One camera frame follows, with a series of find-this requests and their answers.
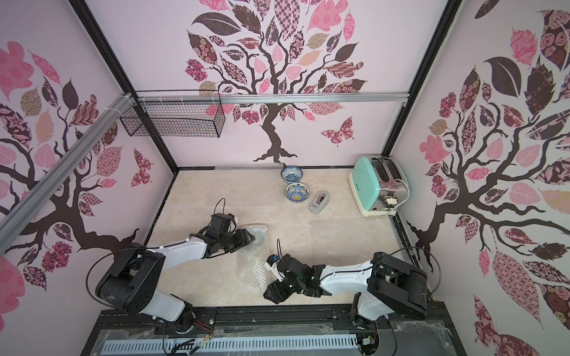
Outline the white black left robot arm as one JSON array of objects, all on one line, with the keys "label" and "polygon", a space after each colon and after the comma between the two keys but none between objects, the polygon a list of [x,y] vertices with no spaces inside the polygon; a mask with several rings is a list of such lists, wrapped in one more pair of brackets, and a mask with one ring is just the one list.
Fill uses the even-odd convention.
[{"label": "white black left robot arm", "polygon": [[125,314],[145,314],[173,324],[177,333],[194,327],[193,306],[157,287],[162,273],[190,261],[228,255],[255,241],[238,228],[235,216],[216,213],[209,224],[185,240],[148,247],[134,243],[113,253],[114,262],[96,285],[95,296]]}]

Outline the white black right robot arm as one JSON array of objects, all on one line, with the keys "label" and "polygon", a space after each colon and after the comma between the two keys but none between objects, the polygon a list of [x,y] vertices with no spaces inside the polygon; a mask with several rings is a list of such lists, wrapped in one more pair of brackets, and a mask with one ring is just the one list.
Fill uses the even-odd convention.
[{"label": "white black right robot arm", "polygon": [[265,267],[276,280],[264,298],[275,304],[294,294],[320,298],[353,292],[356,314],[365,320],[393,313],[414,320],[427,317],[427,274],[391,254],[377,252],[372,260],[351,266],[309,266],[289,254],[272,255]]}]

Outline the blue yellow patterned bowl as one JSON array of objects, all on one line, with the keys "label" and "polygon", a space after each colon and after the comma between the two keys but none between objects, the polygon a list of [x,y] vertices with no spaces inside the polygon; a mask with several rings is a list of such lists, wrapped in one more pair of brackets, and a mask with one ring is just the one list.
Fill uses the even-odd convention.
[{"label": "blue yellow patterned bowl", "polygon": [[292,203],[303,203],[310,196],[310,189],[301,182],[294,182],[285,188],[285,197]]}]

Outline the blue white patterned bowl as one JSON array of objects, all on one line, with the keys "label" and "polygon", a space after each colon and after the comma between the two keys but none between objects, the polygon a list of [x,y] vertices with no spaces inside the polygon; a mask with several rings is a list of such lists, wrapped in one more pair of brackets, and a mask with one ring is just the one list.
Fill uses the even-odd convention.
[{"label": "blue white patterned bowl", "polygon": [[302,169],[298,166],[284,166],[281,170],[281,178],[287,183],[299,182],[303,175]]}]

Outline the grey tape dispenser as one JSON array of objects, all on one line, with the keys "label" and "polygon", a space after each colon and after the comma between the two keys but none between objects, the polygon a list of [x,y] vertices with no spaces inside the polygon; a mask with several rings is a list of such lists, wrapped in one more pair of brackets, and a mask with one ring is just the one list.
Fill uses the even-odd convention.
[{"label": "grey tape dispenser", "polygon": [[330,202],[330,194],[326,191],[319,191],[315,199],[309,205],[309,211],[312,214],[320,214]]}]

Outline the mint green toaster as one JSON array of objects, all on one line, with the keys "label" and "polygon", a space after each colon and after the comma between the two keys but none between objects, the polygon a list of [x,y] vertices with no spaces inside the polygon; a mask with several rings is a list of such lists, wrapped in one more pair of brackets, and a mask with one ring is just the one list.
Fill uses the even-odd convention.
[{"label": "mint green toaster", "polygon": [[360,157],[348,181],[357,208],[365,217],[395,216],[411,195],[403,171],[391,157]]}]

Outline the aluminium frame bar back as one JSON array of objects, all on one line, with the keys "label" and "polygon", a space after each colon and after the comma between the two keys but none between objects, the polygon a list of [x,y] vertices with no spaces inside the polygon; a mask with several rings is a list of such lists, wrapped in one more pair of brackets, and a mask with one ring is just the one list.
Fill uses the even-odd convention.
[{"label": "aluminium frame bar back", "polygon": [[250,94],[224,95],[223,105],[238,104],[279,104],[279,103],[313,103],[313,102],[407,102],[409,93],[377,92],[377,93],[314,93],[314,94]]}]

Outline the aluminium frame bar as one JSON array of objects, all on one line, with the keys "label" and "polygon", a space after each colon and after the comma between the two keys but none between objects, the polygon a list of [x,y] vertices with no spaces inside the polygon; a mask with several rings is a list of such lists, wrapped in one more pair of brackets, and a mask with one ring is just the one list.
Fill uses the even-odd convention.
[{"label": "aluminium frame bar", "polygon": [[250,94],[224,95],[223,105],[238,104],[279,104],[279,103],[313,103],[313,102],[407,102],[409,93],[377,92],[377,93],[314,93],[314,94]]},{"label": "aluminium frame bar", "polygon": [[72,174],[75,167],[86,157],[96,142],[105,132],[133,106],[130,93],[123,93],[103,111],[101,117],[78,139],[67,153],[60,158],[54,167],[31,189],[22,203],[1,221],[1,253],[4,254],[22,234],[24,228],[31,222],[42,207],[63,185]]}]

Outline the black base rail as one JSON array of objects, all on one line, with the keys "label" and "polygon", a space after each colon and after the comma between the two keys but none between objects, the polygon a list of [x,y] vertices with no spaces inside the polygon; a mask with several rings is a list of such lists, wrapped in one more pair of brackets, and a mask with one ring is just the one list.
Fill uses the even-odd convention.
[{"label": "black base rail", "polygon": [[[158,319],[102,311],[81,353],[100,355],[104,341],[117,340],[355,335],[357,352],[315,350],[218,355],[465,355],[445,304],[429,303],[427,311],[426,320],[391,314],[356,326],[356,313],[349,304],[199,307],[194,309],[194,327],[182,334],[175,332],[172,324]],[[192,350],[187,355],[197,354]]]}]

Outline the aluminium frame bar left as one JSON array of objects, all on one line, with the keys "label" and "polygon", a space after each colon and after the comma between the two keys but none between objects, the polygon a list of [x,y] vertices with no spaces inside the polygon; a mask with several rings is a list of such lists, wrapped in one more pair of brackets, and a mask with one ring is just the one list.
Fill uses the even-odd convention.
[{"label": "aluminium frame bar left", "polygon": [[63,185],[72,174],[75,167],[86,157],[96,142],[105,132],[133,106],[130,93],[123,93],[103,111],[101,117],[78,139],[67,153],[60,158],[54,167],[31,189],[22,203],[1,221],[1,253],[4,254],[22,234],[24,228],[31,222],[42,207]]}]

